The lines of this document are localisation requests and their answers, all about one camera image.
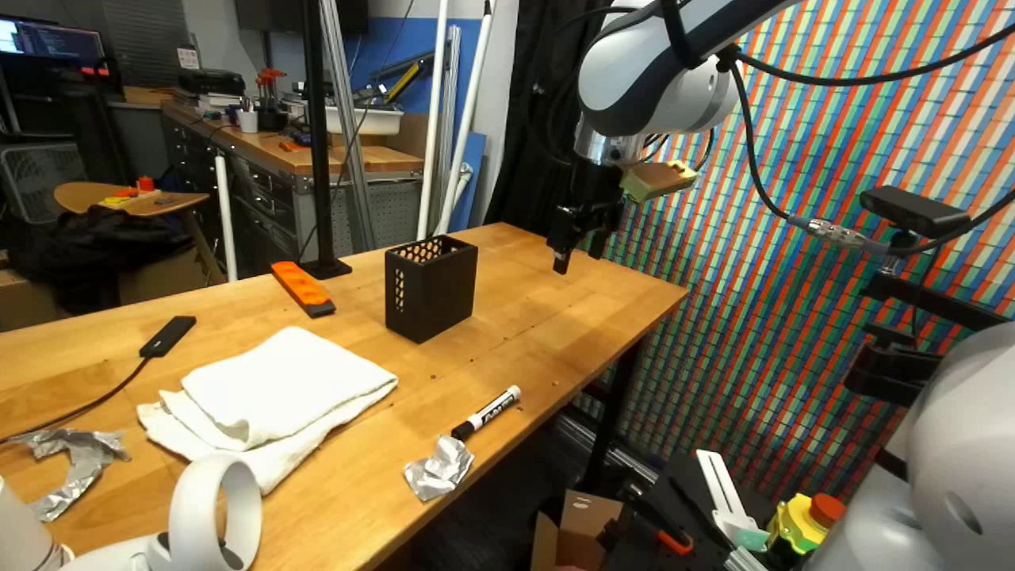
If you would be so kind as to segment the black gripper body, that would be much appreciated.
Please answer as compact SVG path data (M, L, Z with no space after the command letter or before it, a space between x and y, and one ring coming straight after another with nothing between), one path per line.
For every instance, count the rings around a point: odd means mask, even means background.
M577 161L566 201L555 206L550 246L589 240L609 236L622 219L622 171L614 164Z

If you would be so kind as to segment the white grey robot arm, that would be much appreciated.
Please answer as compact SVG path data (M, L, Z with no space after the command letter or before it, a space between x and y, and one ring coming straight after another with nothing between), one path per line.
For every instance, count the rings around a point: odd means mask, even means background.
M622 171L650 132L700 132L736 104L736 39L792 0L643 0L614 5L571 67L577 101L571 155L603 198L560 202L550 236L551 269L571 266L582 239L603 254L622 216Z

